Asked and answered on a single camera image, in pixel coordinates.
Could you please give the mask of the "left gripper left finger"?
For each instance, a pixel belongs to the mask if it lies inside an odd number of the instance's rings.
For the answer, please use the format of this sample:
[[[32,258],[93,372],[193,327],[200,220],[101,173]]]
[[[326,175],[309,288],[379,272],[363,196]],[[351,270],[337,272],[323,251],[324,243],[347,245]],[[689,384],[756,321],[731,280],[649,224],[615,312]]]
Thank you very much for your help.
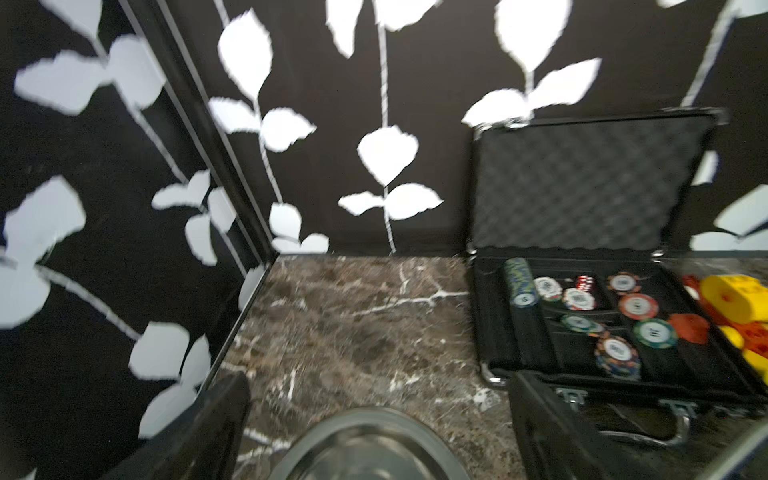
[[[250,401],[245,374],[223,377],[165,430],[102,477],[230,479]]]

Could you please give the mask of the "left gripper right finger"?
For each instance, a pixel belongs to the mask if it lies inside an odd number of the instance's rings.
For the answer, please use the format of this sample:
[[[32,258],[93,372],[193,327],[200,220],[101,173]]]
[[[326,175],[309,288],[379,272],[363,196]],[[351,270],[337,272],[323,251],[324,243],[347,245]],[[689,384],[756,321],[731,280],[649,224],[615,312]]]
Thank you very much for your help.
[[[529,373],[507,382],[513,429],[529,479],[656,479]]]

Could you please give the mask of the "stainless steel pot lid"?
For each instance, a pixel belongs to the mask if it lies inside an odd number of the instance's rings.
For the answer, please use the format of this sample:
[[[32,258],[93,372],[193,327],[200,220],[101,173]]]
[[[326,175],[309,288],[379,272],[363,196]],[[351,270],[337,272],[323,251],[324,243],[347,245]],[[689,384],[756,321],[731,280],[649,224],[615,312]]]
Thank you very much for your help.
[[[394,409],[361,407],[308,430],[269,477],[468,480],[470,475],[427,425]]]

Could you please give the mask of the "green white poker chip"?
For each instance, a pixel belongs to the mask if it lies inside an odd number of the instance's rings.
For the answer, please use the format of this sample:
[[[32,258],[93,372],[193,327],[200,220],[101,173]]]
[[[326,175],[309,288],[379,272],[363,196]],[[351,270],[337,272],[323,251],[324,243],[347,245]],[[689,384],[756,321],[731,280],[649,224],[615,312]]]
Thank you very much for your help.
[[[662,319],[640,320],[634,325],[633,333],[641,344],[653,349],[668,349],[678,342],[674,327]]]

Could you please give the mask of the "green poker chip stack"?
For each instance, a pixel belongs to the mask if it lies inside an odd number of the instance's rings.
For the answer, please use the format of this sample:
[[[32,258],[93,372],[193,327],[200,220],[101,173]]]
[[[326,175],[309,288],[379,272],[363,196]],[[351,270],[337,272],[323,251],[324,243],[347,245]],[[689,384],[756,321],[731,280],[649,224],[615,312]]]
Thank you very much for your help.
[[[527,308],[538,303],[534,277],[526,259],[509,258],[503,264],[503,274],[509,291],[509,303],[515,308]]]

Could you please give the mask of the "red white poker chip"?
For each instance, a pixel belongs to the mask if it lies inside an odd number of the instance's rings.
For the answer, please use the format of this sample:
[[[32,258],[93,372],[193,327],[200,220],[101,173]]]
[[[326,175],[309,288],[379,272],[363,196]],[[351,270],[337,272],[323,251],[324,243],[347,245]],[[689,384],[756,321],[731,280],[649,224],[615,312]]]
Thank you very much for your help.
[[[659,313],[659,304],[651,296],[641,293],[627,294],[618,303],[620,313],[632,320],[655,318]]]

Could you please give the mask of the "red plastic piece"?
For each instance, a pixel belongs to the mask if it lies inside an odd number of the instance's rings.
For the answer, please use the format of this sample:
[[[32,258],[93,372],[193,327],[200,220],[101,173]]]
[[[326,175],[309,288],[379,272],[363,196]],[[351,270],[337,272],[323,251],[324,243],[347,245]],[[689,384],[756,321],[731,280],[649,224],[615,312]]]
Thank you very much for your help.
[[[698,345],[708,343],[710,322],[704,317],[692,313],[676,313],[669,316],[668,322],[680,339]]]

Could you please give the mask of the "black open case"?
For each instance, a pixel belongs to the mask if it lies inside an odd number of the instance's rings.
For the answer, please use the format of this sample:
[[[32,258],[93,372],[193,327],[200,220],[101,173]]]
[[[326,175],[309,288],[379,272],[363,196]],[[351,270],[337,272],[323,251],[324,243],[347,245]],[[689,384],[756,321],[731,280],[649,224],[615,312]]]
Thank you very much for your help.
[[[725,336],[653,349],[619,300],[646,294],[656,319],[703,310],[663,265],[678,211],[722,122],[714,109],[476,130],[468,238],[483,380],[529,373],[572,408],[586,400],[669,409],[684,439],[714,410],[764,412],[767,389]],[[503,264],[529,263],[537,304],[515,308]]]

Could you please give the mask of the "yellow red toy blocks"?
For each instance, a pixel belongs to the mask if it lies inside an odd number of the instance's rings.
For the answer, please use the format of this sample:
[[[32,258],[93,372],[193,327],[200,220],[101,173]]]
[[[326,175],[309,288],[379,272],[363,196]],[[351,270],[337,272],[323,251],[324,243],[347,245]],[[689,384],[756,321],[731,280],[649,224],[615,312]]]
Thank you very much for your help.
[[[767,287],[748,275],[682,278],[689,294],[767,383]]]

